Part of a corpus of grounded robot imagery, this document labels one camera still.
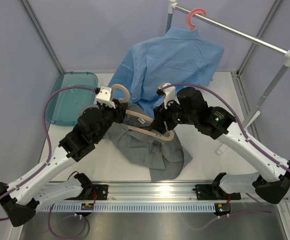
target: shirt collar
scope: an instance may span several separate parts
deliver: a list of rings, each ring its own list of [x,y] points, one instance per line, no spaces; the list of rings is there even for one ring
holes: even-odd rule
[[[199,39],[200,35],[197,30],[187,30],[187,29],[172,27],[165,34],[164,38],[191,40],[191,39]]]

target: teal bin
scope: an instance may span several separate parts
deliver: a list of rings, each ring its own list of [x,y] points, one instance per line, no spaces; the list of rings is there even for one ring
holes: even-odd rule
[[[51,93],[72,86],[83,86],[95,89],[98,78],[91,72],[66,72],[60,75]],[[58,93],[49,102],[46,109],[46,120],[58,126],[74,126],[81,109],[93,104],[95,93],[85,89],[68,89]]]

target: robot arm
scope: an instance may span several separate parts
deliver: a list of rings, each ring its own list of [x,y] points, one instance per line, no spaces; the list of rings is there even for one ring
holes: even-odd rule
[[[93,184],[83,173],[51,187],[45,185],[93,151],[112,123],[123,122],[127,103],[111,98],[111,88],[102,86],[98,89],[98,107],[90,107],[83,112],[73,130],[59,142],[49,162],[39,163],[9,184],[0,182],[0,196],[15,189],[0,200],[14,227],[28,222],[36,212],[55,202],[75,197],[86,199],[91,195]]]
[[[212,191],[216,196],[232,193],[256,193],[272,204],[278,204],[290,188],[290,173],[276,165],[273,161],[256,150],[243,136],[234,116],[222,107],[208,107],[202,93],[186,87],[177,93],[177,103],[169,90],[157,91],[165,97],[164,104],[154,109],[152,129],[164,134],[173,130],[178,124],[194,125],[202,134],[232,148],[248,161],[258,172],[252,174],[231,175],[220,173],[212,183]],[[280,165],[290,169],[290,160],[286,160],[257,141],[250,134],[248,139],[256,143],[264,152],[275,158]]]

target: pink hook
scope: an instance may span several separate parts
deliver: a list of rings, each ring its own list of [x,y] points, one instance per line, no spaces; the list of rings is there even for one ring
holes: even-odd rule
[[[189,27],[189,30],[194,30],[196,27],[196,25],[191,24],[191,18],[195,14],[202,14],[202,15],[206,16],[206,11],[203,8],[195,8],[188,14],[188,16],[186,18],[186,23],[187,23],[187,26]]]

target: gray floor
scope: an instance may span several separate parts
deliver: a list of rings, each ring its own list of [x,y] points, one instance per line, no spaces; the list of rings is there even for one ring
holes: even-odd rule
[[[234,203],[233,212],[259,210],[257,203]],[[203,230],[202,226],[215,218],[212,213],[92,213],[86,229],[86,240],[286,240],[278,210],[273,213],[244,213],[216,220]],[[74,237],[80,232],[83,221],[68,218],[68,213],[54,213],[51,225],[62,237]],[[21,240],[56,239],[47,230],[46,212],[36,214],[22,231]]]

